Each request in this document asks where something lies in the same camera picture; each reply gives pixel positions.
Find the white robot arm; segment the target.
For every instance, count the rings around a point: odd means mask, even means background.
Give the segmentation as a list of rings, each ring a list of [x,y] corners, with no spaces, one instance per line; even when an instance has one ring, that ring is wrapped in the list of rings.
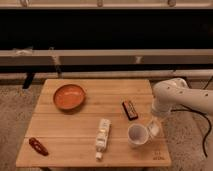
[[[153,119],[148,124],[152,138],[160,133],[157,122],[167,117],[175,104],[213,116],[213,90],[191,89],[182,78],[156,83],[153,86],[153,95],[151,104]]]

